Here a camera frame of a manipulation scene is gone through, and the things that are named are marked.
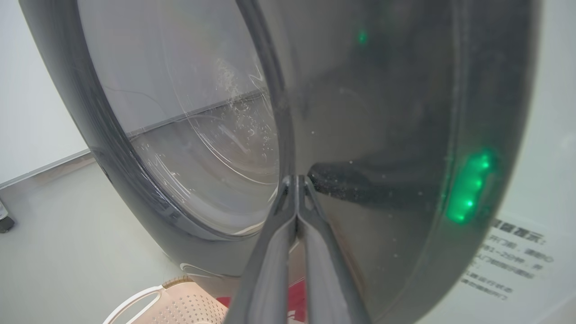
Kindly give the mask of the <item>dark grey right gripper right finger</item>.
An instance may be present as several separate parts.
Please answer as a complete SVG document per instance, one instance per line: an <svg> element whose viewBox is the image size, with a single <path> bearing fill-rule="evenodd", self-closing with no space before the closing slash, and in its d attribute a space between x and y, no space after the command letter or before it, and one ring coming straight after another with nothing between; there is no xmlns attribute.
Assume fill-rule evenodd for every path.
<svg viewBox="0 0 576 324"><path fill-rule="evenodd" d="M297 177L297 234L305 247L310 324L371 322L311 181Z"/></svg>

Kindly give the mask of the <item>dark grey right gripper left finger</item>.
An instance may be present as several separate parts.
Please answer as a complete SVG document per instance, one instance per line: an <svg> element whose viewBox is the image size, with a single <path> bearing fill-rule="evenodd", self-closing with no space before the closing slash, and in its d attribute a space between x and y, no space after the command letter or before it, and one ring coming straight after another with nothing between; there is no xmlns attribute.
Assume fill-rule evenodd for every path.
<svg viewBox="0 0 576 324"><path fill-rule="evenodd" d="M278 187L278 195L232 298L225 323L288 322L289 254L296 240L297 206L297 181L290 175Z"/></svg>

